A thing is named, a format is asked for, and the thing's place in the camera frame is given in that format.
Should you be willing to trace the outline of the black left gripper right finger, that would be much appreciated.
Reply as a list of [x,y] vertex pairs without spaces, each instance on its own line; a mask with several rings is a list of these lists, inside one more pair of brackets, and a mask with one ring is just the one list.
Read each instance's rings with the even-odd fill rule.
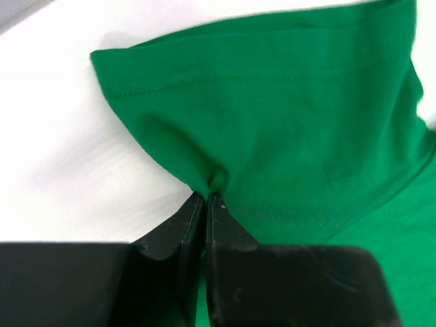
[[377,260],[358,247],[263,245],[208,200],[206,298],[212,326],[400,326]]

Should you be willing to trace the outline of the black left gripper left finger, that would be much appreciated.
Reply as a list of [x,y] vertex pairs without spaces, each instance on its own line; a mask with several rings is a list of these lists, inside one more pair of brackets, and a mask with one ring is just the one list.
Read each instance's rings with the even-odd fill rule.
[[132,243],[1,243],[2,326],[194,326],[204,200]]

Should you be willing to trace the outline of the green t-shirt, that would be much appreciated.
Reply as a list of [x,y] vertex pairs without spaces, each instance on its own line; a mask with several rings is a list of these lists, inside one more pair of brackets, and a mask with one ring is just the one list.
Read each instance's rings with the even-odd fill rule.
[[435,325],[435,132],[415,1],[262,14],[91,54],[138,144],[259,241],[354,245],[405,326]]

